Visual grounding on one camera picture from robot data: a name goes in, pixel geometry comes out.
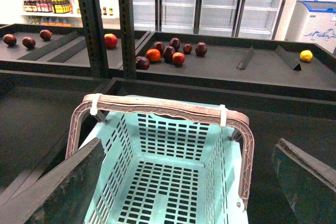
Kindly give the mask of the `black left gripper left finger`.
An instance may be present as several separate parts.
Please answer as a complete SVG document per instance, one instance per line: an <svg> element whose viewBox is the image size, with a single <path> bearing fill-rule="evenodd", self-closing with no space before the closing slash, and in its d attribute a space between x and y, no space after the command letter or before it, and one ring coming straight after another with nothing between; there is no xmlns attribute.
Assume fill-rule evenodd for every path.
<svg viewBox="0 0 336 224"><path fill-rule="evenodd" d="M1 206L1 223L84 223L104 151L94 138Z"/></svg>

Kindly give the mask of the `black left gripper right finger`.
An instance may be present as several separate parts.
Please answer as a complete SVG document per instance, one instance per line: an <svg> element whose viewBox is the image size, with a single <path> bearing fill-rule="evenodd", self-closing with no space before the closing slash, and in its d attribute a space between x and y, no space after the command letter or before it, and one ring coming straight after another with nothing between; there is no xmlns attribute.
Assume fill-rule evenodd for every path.
<svg viewBox="0 0 336 224"><path fill-rule="evenodd" d="M335 169L284 138L271 160L299 223L335 223Z"/></svg>

